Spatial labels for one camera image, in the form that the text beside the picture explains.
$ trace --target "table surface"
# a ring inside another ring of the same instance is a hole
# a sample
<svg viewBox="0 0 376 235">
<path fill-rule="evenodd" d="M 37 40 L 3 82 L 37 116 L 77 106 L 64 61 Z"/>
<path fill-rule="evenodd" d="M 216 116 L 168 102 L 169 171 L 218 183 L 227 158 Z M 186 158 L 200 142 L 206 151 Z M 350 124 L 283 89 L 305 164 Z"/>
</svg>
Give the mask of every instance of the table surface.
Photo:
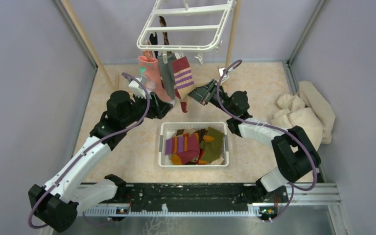
<svg viewBox="0 0 376 235">
<path fill-rule="evenodd" d="M 218 66 L 223 64 L 191 64 L 194 81 L 197 83 L 218 79 Z M 122 72 L 139 74 L 138 65 L 106 66 L 111 79 Z M 106 110 L 110 90 L 98 72 L 90 95 L 88 107 L 79 133 L 76 151 L 83 145 L 89 132 Z M 120 89 L 127 89 L 127 81 L 120 76 Z M 230 74 L 225 85 L 228 94 L 247 91 L 249 113 L 260 121 L 270 121 L 280 110 L 277 98 L 288 93 L 288 85 L 281 63 L 243 63 Z M 175 107 L 163 119 L 146 118 L 142 125 L 127 133 L 113 152 L 102 159 L 85 182 L 97 182 L 108 174 L 115 174 L 130 183 L 246 183 L 258 178 L 276 167 L 274 153 L 251 139 L 240 138 L 229 133 L 230 164 L 218 170 L 165 169 L 158 164 L 158 148 L 161 124 L 163 122 L 226 121 L 229 116 L 213 105 L 202 106 L 194 100 L 188 103 L 184 114 L 176 102 Z M 299 182 L 311 182 L 311 173 Z"/>
</svg>

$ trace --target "gray wall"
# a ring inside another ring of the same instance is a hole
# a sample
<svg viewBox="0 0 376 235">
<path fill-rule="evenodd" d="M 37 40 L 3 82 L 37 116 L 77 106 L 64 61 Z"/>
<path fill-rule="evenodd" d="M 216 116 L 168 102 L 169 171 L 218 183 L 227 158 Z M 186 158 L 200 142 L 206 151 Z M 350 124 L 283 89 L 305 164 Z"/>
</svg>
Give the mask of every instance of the gray wall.
<svg viewBox="0 0 376 235">
<path fill-rule="evenodd" d="M 136 40 L 152 11 L 154 0 L 70 0 L 83 26 L 107 64 L 136 62 L 141 51 Z M 168 0 L 166 8 L 182 8 L 182 0 Z M 226 0 L 190 0 L 190 6 L 212 5 Z M 233 47 L 233 59 L 285 60 L 290 57 L 318 0 L 243 0 Z M 217 24 L 219 15 L 166 17 L 168 26 Z M 220 52 L 207 52 L 204 61 L 225 61 L 232 17 L 222 36 Z M 171 44 L 206 45 L 213 33 L 168 34 Z M 193 54 L 188 58 L 195 60 Z"/>
<path fill-rule="evenodd" d="M 52 1 L 0 0 L 0 235 L 38 234 L 28 190 L 70 158 L 93 71 Z"/>
<path fill-rule="evenodd" d="M 320 155 L 354 234 L 376 234 L 376 1 L 331 0 L 294 69 L 336 112 Z"/>
</svg>

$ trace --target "white plastic basket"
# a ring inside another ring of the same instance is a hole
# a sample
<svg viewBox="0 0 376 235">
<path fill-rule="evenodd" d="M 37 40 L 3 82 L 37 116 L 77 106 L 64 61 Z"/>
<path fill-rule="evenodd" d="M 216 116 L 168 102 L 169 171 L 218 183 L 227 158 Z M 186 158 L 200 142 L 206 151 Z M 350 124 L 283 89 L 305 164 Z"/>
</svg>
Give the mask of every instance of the white plastic basket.
<svg viewBox="0 0 376 235">
<path fill-rule="evenodd" d="M 223 147 L 221 149 L 224 161 L 221 165 L 174 165 L 165 154 L 165 141 L 172 137 L 177 130 L 195 129 L 200 130 L 212 127 L 224 133 Z M 173 169 L 190 168 L 190 169 L 223 169 L 230 163 L 228 150 L 227 124 L 224 122 L 164 122 L 161 126 L 161 136 L 159 138 L 159 158 L 158 163 L 162 167 Z"/>
</svg>

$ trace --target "purple hose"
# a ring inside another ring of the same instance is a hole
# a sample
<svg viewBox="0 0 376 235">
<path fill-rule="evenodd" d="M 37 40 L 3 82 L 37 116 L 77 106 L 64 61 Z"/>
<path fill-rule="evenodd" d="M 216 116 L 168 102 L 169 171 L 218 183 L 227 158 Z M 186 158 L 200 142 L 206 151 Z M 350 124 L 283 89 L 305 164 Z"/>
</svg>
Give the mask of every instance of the purple hose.
<svg viewBox="0 0 376 235">
<path fill-rule="evenodd" d="M 218 81 L 217 83 L 217 91 L 220 90 L 220 87 L 221 87 L 221 81 L 223 80 L 224 76 L 228 73 L 228 71 L 230 70 L 234 70 L 236 69 L 238 66 L 240 66 L 240 64 L 242 63 L 243 61 L 242 60 L 236 60 L 234 61 L 232 64 L 230 64 L 224 71 L 223 71 L 223 74 L 221 75 L 220 77 L 220 80 Z M 220 105 L 221 109 L 226 113 L 228 114 L 229 116 L 233 117 L 234 119 L 236 120 L 239 120 L 241 122 L 244 122 L 246 124 L 250 124 L 250 125 L 257 125 L 257 126 L 267 126 L 271 129 L 274 129 L 274 130 L 278 130 L 278 131 L 281 131 L 285 134 L 287 134 L 288 136 L 290 136 L 298 145 L 299 147 L 303 150 L 303 152 L 306 154 L 308 160 L 309 160 L 309 163 L 310 163 L 310 166 L 312 167 L 312 173 L 313 173 L 313 182 L 312 182 L 312 185 L 308 188 L 302 188 L 302 187 L 299 187 L 299 186 L 296 186 L 294 185 L 293 183 L 289 182 L 289 184 L 292 186 L 292 193 L 290 195 L 290 198 L 289 198 L 289 201 L 287 202 L 286 206 L 283 208 L 283 210 L 278 214 L 278 216 L 276 216 L 276 218 L 278 218 L 281 214 L 283 214 L 283 212 L 286 210 L 287 207 L 289 207 L 289 204 L 290 202 L 292 201 L 292 198 L 293 198 L 293 193 L 294 193 L 294 190 L 293 188 L 297 188 L 297 189 L 300 189 L 302 191 L 310 191 L 312 190 L 315 185 L 316 185 L 316 182 L 318 181 L 318 176 L 316 174 L 316 167 L 315 167 L 315 163 L 313 162 L 313 159 L 312 157 L 310 156 L 310 153 L 309 151 L 306 149 L 306 147 L 302 144 L 302 142 L 300 142 L 300 140 L 298 138 L 296 138 L 294 135 L 292 135 L 291 133 L 289 133 L 288 131 L 286 130 L 283 130 L 282 128 L 279 128 L 279 127 L 276 127 L 276 126 L 273 126 L 273 125 L 270 125 L 270 124 L 265 124 L 265 123 L 256 123 L 256 122 L 252 122 L 252 121 L 247 121 L 247 120 L 244 120 L 242 118 L 239 118 L 235 115 L 233 115 L 232 113 L 230 113 L 223 105 L 223 103 L 221 102 L 221 98 L 220 98 L 220 92 L 217 92 L 217 101 L 218 101 L 218 104 Z"/>
<path fill-rule="evenodd" d="M 134 76 L 128 74 L 128 73 L 125 73 L 123 72 L 122 75 L 126 78 L 126 79 L 132 79 L 134 81 L 136 81 L 140 87 L 143 88 L 143 90 L 145 91 L 146 93 L 146 101 L 147 101 L 147 104 L 146 104 L 146 109 L 145 109 L 145 112 L 143 113 L 142 117 L 135 123 L 133 124 L 132 126 L 124 129 L 124 130 L 120 130 L 120 131 L 117 131 L 117 132 L 114 132 L 114 133 L 111 133 L 110 135 L 107 135 L 101 139 L 99 139 L 98 141 L 94 142 L 92 145 L 90 145 L 88 148 L 86 148 L 70 165 L 69 167 L 67 167 L 67 169 L 60 175 L 60 177 L 55 181 L 54 185 L 58 185 L 58 183 L 61 182 L 61 180 L 63 180 L 64 176 L 73 168 L 73 166 L 88 152 L 90 151 L 93 147 L 95 147 L 96 145 L 98 145 L 99 143 L 105 141 L 106 139 L 108 138 L 111 138 L 113 136 L 116 136 L 116 135 L 119 135 L 119 134 L 122 134 L 123 132 L 127 132 L 129 130 L 131 130 L 132 128 L 134 127 L 137 127 L 138 125 L 140 125 L 140 123 L 142 123 L 143 119 L 146 117 L 148 111 L 149 111 L 149 107 L 150 107 L 150 99 L 149 99 L 149 92 L 147 91 L 147 89 L 145 88 L 145 86 L 140 82 L 138 81 Z M 35 203 L 35 205 L 32 207 L 32 210 L 31 212 L 29 213 L 29 216 L 28 216 L 28 225 L 33 228 L 33 229 L 40 229 L 40 228 L 43 228 L 45 226 L 47 226 L 47 224 L 44 224 L 44 225 L 40 225 L 40 226 L 36 226 L 36 225 L 33 225 L 32 224 L 32 216 L 34 215 L 34 211 L 38 208 L 38 205 L 43 201 L 43 199 L 55 188 L 55 186 L 51 186 L 49 187 L 49 189 L 38 199 L 38 201 Z"/>
</svg>

